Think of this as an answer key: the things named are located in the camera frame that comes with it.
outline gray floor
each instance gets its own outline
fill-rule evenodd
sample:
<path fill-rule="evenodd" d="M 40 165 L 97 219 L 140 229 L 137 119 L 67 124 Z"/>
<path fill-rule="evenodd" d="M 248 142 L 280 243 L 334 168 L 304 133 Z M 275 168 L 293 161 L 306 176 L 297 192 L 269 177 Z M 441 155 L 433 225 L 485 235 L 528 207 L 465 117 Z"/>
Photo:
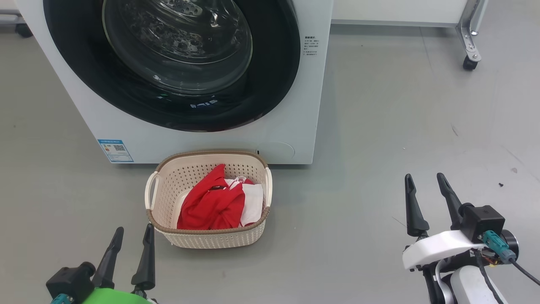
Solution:
<path fill-rule="evenodd" d="M 273 170 L 262 238 L 229 250 L 156 243 L 161 303 L 427 303 L 423 277 L 402 269 L 413 242 L 403 177 L 418 187 L 431 233 L 448 230 L 437 172 L 463 202 L 490 204 L 540 276 L 540 5 L 493 0 L 477 44 L 445 29 L 333 27 L 315 162 Z M 0 294 L 46 303 L 62 266 L 99 262 L 126 228 L 115 282 L 131 290 L 153 166 L 113 166 L 33 38 L 0 35 Z M 511 303 L 540 289 L 512 266 L 489 268 Z"/>

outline white robot part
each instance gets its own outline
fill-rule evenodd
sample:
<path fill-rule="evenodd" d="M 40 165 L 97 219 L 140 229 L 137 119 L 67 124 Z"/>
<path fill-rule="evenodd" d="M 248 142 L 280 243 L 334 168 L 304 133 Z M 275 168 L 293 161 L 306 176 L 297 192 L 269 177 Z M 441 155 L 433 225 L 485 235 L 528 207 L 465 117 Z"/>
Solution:
<path fill-rule="evenodd" d="M 508 304 L 493 281 L 491 279 L 489 280 L 503 303 Z M 450 283 L 452 284 L 454 295 L 459 304 L 497 304 L 495 297 L 493 297 L 493 293 L 485 284 L 484 277 L 482 276 L 482 273 L 480 273 L 478 267 L 461 267 L 452 274 Z"/>
<path fill-rule="evenodd" d="M 472 243 L 461 231 L 444 231 L 418 240 L 403 252 L 403 266 L 413 269 L 416 265 L 426 265 L 460 254 L 472 248 L 483 248 L 483 243 Z"/>
<path fill-rule="evenodd" d="M 441 288 L 441 292 L 444 296 L 444 303 L 445 304 L 455 304 L 454 303 L 454 296 L 452 296 L 452 290 L 446 283 L 442 281 L 441 278 L 441 268 L 446 266 L 448 264 L 447 260 L 440 260 L 439 263 L 437 263 L 437 267 L 435 268 L 435 279 L 437 279 L 437 283 L 439 287 Z"/>

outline red clothing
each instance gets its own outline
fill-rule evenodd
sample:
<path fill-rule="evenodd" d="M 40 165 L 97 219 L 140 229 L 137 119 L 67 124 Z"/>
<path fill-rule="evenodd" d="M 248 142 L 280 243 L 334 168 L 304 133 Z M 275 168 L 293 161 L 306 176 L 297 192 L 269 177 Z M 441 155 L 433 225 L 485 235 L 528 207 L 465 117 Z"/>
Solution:
<path fill-rule="evenodd" d="M 244 209 L 242 185 L 229 189 L 225 165 L 220 164 L 187 194 L 177 229 L 214 230 L 238 228 Z"/>

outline clothes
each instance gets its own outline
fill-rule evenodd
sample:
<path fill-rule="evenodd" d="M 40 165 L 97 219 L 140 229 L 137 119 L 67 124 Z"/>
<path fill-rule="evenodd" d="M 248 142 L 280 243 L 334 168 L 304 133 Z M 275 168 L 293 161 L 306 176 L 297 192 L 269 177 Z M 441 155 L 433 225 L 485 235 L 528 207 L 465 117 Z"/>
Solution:
<path fill-rule="evenodd" d="M 254 224 L 261 218 L 262 214 L 262 185 L 253 184 L 249 179 L 239 176 L 234 180 L 225 180 L 232 189 L 238 184 L 242 184 L 245 194 L 244 209 L 240 218 L 240 226 L 245 227 Z"/>
<path fill-rule="evenodd" d="M 191 189 L 182 205 L 177 229 L 237 228 L 244 209 L 242 185 L 229 188 L 225 165 L 216 166 Z"/>

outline teal connector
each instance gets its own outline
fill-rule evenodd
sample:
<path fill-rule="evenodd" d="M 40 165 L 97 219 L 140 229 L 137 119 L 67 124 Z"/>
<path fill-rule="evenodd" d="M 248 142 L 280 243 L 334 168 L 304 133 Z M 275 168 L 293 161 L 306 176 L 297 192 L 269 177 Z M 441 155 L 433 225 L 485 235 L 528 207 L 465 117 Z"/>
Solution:
<path fill-rule="evenodd" d="M 70 296 L 66 294 L 59 294 L 56 296 L 54 300 L 52 300 L 51 304 L 71 304 L 71 301 L 69 300 Z"/>
<path fill-rule="evenodd" d="M 510 264 L 510 259 L 516 260 L 516 254 L 510 250 L 506 242 L 493 230 L 484 232 L 482 241 L 501 258 L 505 264 Z"/>

